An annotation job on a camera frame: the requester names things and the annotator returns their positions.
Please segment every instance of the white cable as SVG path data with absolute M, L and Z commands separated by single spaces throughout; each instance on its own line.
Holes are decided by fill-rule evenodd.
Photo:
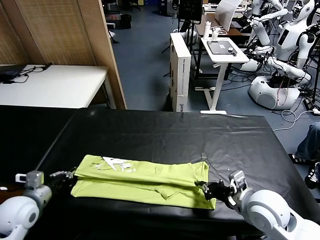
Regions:
M 289 113 L 293 114 L 293 115 L 294 115 L 294 120 L 288 120 L 288 119 L 286 119 L 286 118 L 284 117 L 284 112 L 289 112 Z M 297 117 L 297 115 L 296 115 L 293 111 L 291 111 L 291 110 L 283 110 L 283 111 L 281 112 L 281 117 L 282 117 L 286 122 L 288 122 L 288 123 L 293 123 L 293 124 L 291 125 L 291 127 L 279 128 L 279 129 L 275 129 L 275 130 L 273 130 L 273 131 L 275 132 L 275 131 L 281 131 L 281 130 L 289 130 L 289 129 L 291 129 L 291 128 L 295 125 L 295 123 L 299 120 L 299 118 L 302 116 L 302 114 L 305 114 L 305 113 L 308 113 L 308 112 L 313 112 L 313 111 L 311 111 L 311 110 L 309 110 L 309 111 L 304 111 L 304 112 L 302 112 L 302 113 Z

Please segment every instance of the black table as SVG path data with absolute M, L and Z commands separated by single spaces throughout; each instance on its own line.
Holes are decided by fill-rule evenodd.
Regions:
M 45 152 L 48 155 L 39 169 L 46 174 L 77 166 L 86 154 L 164 164 L 206 161 L 210 166 L 209 180 L 222 179 L 228 183 L 229 173 L 244 170 L 250 187 L 280 193 L 302 217 L 320 223 L 316 201 L 264 117 L 104 108 L 74 112 L 11 109 L 12 115 L 8 114 L 10 108 L 6 109 L 7 115 L 11 115 L 7 119 L 12 119 L 8 129 L 14 129 L 17 124 L 13 121 L 15 116 L 26 113 L 24 120 L 29 119 L 31 133 L 38 136 L 30 138 L 27 145 L 39 146 L 39 153 L 23 155 L 23 151 L 28 150 L 24 141 L 7 144 L 6 155 L 2 156 L 10 156 L 8 153 L 14 150 L 20 150 L 19 154 L 24 156 L 18 157 L 16 164 L 6 166 L 10 171 L 13 167 L 19 168 L 20 172 L 31 170 L 37 165 L 36 159 L 42 158 Z M 25 127 L 27 124 L 21 125 L 21 131 L 28 136 Z M 48 146 L 59 133 L 50 149 Z M 16 137 L 6 136 L 9 141 Z M 50 232 L 55 237 L 59 234 L 60 239 L 72 239 L 79 232 L 83 239 L 101 239 L 102 236 L 214 239 L 256 231 L 219 201 L 216 210 L 210 211 L 104 198 L 73 198 L 62 194 L 50 201 L 28 239 L 43 239 Z
M 0 106 L 0 182 L 34 170 L 77 109 Z

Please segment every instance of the laptop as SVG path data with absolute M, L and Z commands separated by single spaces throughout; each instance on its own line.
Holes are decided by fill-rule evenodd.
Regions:
M 208 41 L 207 44 L 214 55 L 237 55 L 237 51 L 228 41 Z

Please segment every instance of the person's leg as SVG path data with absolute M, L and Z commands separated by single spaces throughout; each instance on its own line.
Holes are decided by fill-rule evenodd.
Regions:
M 298 146 L 295 156 L 304 160 L 314 160 L 318 149 L 320 149 L 320 122 L 315 122 L 310 125 L 309 132 Z

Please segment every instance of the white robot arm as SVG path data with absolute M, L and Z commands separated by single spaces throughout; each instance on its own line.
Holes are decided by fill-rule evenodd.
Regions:
M 230 187 L 222 180 L 196 184 L 202 188 L 205 198 L 217 198 L 237 211 L 249 224 L 265 233 L 273 240 L 311 240 L 317 239 L 320 226 L 302 218 L 292 210 L 285 199 L 270 190 L 254 192 L 248 187 L 243 171 L 229 176 Z
M 265 65 L 275 68 L 279 72 L 286 73 L 289 78 L 296 80 L 299 85 L 305 84 L 311 80 L 311 76 L 302 69 L 291 66 L 283 61 L 279 61 L 273 56 L 270 56 L 266 59 Z
M 309 52 L 316 41 L 316 36 L 312 33 L 302 34 L 298 39 L 299 53 L 296 60 L 296 67 L 302 69 L 309 58 Z
M 271 19 L 281 17 L 281 16 L 288 14 L 288 10 L 282 6 L 280 1 L 267 0 L 266 2 L 271 3 L 271 5 L 273 7 L 275 7 L 275 9 L 277 9 L 277 11 L 273 12 L 273 13 L 269 13 L 269 14 L 261 16 L 261 17 L 254 16 L 251 20 L 249 20 L 250 25 L 252 26 L 256 36 L 259 38 L 259 40 L 263 46 L 267 46 L 270 43 L 270 38 L 265 30 L 263 23 L 266 21 L 269 21 Z
M 72 179 L 73 172 L 59 171 L 50 177 L 52 181 L 49 187 L 44 185 L 44 173 L 41 171 L 16 175 L 16 182 L 25 183 L 26 191 L 23 196 L 9 198 L 0 205 L 0 240 L 23 240 L 53 193 Z

